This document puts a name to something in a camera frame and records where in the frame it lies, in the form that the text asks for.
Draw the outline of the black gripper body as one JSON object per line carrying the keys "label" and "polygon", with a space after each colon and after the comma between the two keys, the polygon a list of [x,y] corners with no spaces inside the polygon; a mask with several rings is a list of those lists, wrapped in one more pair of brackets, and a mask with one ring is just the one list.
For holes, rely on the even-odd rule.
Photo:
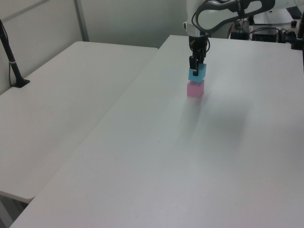
{"label": "black gripper body", "polygon": [[200,58],[200,52],[202,50],[206,53],[209,51],[209,37],[207,35],[200,37],[189,36],[189,47],[192,51],[192,55],[196,55]]}

